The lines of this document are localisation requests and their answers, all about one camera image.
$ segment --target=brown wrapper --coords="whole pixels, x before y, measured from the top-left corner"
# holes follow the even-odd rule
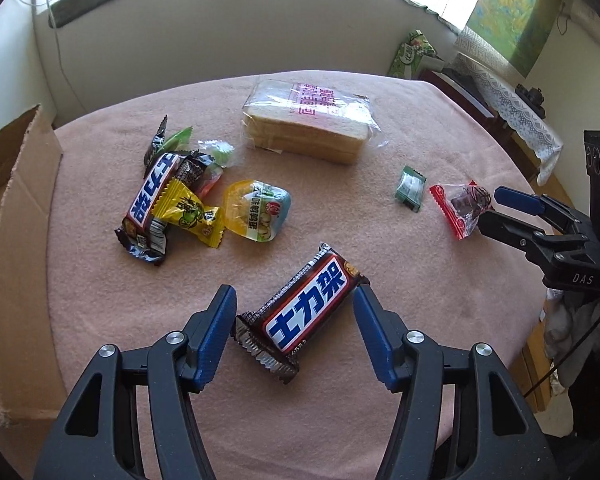
[[[320,251],[260,310],[235,318],[234,339],[287,384],[299,372],[299,349],[360,283],[368,279],[321,243]]]

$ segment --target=colorful abstract painting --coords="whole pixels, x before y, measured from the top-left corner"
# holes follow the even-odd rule
[[[540,55],[562,0],[478,0],[466,24],[524,77]]]

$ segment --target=pink tablecloth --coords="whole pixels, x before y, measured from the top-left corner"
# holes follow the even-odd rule
[[[270,243],[226,232],[218,250],[173,230],[161,267],[123,251],[113,229],[141,185],[142,154],[164,114],[168,132],[193,125],[195,139],[241,145],[240,108],[256,82],[241,77],[134,99],[58,130],[64,149],[48,242],[48,296],[62,376],[71,388],[105,343],[152,344],[233,285],[238,312],[273,295],[326,241],[362,270],[386,308],[438,343],[493,345],[510,364],[537,321],[541,272],[522,252],[475,234],[457,241],[426,193],[419,213],[397,203],[405,164],[427,183],[475,179],[530,188],[489,134],[433,86],[337,72],[277,74],[282,80],[369,96],[390,143],[355,166],[242,148],[206,202],[231,182],[255,178],[287,189],[293,203]],[[350,301],[300,355],[285,386],[232,340],[216,378],[192,402],[219,480],[373,478],[399,396],[373,373]],[[441,434],[452,423],[445,396]],[[158,478],[146,399],[141,438],[149,478]]]

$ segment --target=silver bolt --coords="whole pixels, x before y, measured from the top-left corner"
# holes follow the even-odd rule
[[[475,346],[475,351],[478,352],[478,354],[480,354],[480,355],[487,356],[487,355],[491,355],[491,352],[493,350],[491,350],[491,347],[489,345],[487,345],[487,343],[478,343]]]
[[[407,340],[412,343],[422,343],[424,341],[424,334],[417,330],[411,330],[407,332]]]
[[[184,334],[182,332],[169,332],[167,334],[167,343],[170,345],[177,345],[184,341]]]
[[[101,357],[110,357],[115,353],[116,347],[113,345],[104,345],[100,347],[100,350],[98,350],[98,354],[100,354]]]

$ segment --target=wall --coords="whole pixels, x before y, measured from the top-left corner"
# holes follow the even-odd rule
[[[56,116],[38,55],[32,9],[17,0],[4,0],[0,6],[0,128],[36,104],[42,104],[50,120]]]
[[[600,46],[576,23],[564,36],[554,27],[525,86],[542,90],[545,121],[564,141],[554,173],[576,208],[588,212],[583,131],[600,130]]]
[[[58,69],[53,30],[36,30],[58,120],[81,115]],[[114,0],[58,30],[62,62],[95,110],[204,80],[285,70],[386,74],[420,28],[448,57],[456,36],[403,0]]]

